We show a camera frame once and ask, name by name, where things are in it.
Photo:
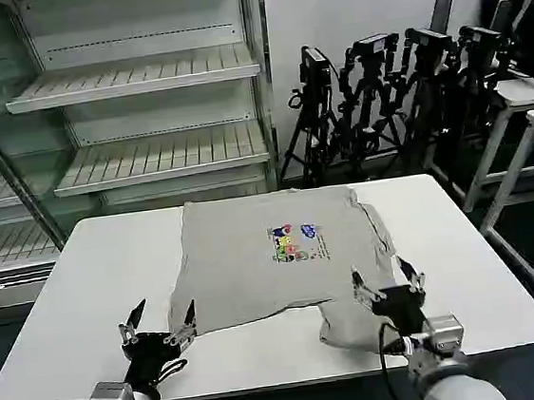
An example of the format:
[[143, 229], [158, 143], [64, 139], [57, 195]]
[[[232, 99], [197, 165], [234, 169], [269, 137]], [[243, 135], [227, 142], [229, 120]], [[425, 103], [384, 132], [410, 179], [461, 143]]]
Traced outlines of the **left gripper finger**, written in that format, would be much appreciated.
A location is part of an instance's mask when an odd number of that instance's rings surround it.
[[126, 322], [119, 324], [118, 328], [124, 344], [137, 343], [137, 328], [143, 316], [145, 303], [145, 299], [142, 299], [140, 303], [131, 310]]
[[194, 339], [197, 337], [195, 313], [195, 300], [192, 299], [187, 308], [184, 321], [176, 331], [164, 339], [163, 344], [171, 347], [177, 346], [180, 349], [189, 348]]

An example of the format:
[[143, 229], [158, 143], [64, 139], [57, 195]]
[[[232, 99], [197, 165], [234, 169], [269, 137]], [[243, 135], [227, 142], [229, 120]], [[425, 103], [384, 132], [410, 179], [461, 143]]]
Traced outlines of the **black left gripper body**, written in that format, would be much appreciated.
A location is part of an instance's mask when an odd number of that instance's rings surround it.
[[170, 333], [138, 333], [137, 343], [123, 344], [122, 349], [130, 364], [125, 383], [133, 390], [157, 388], [168, 376], [181, 371], [188, 364], [181, 357], [185, 348], [163, 344]]

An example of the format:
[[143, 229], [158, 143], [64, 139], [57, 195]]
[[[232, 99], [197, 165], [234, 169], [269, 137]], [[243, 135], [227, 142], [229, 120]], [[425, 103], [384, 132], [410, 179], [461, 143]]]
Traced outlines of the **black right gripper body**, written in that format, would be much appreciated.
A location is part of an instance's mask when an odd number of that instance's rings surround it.
[[372, 302], [372, 312], [388, 317], [397, 331], [404, 336], [421, 333], [425, 315], [422, 308], [426, 300], [423, 290], [413, 292], [404, 285], [386, 288], [383, 296]]

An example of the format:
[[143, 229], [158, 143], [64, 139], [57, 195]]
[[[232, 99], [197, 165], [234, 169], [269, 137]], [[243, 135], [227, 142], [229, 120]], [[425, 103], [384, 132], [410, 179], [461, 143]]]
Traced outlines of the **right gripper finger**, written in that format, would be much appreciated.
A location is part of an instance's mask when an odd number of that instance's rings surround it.
[[425, 292], [425, 274], [417, 272], [410, 262], [402, 259], [400, 256], [396, 257], [399, 269], [402, 271], [407, 283], [404, 285], [413, 294], [423, 294]]
[[352, 270], [353, 294], [356, 301], [361, 305], [372, 305], [382, 300], [387, 300], [384, 292], [374, 291], [363, 281], [362, 276], [356, 270]]

